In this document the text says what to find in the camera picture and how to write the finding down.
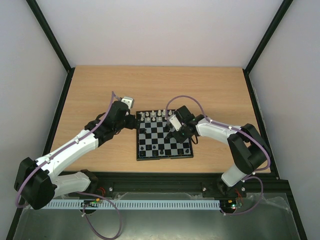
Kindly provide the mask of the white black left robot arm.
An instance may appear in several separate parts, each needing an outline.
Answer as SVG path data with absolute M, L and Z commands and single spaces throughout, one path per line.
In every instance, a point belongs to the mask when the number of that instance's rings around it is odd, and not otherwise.
M 137 129 L 139 119 L 130 113 L 133 105 L 133 98 L 119 98 L 110 103 L 106 113 L 98 115 L 58 149 L 36 160 L 29 157 L 22 160 L 14 183 L 17 197 L 39 210 L 62 195 L 95 193 L 98 178 L 92 172 L 85 169 L 74 174 L 61 173 L 86 153 L 111 140 L 122 129 Z

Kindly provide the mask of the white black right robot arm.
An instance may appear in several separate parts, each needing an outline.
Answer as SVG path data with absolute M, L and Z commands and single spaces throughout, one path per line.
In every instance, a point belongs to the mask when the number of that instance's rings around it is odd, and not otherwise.
M 205 114 L 195 116 L 184 105 L 176 110 L 166 110 L 168 138 L 182 143 L 186 139 L 211 139 L 229 148 L 233 163 L 222 173 L 218 191 L 229 196 L 236 184 L 244 181 L 270 161 L 270 149 L 252 124 L 229 125 L 214 121 Z

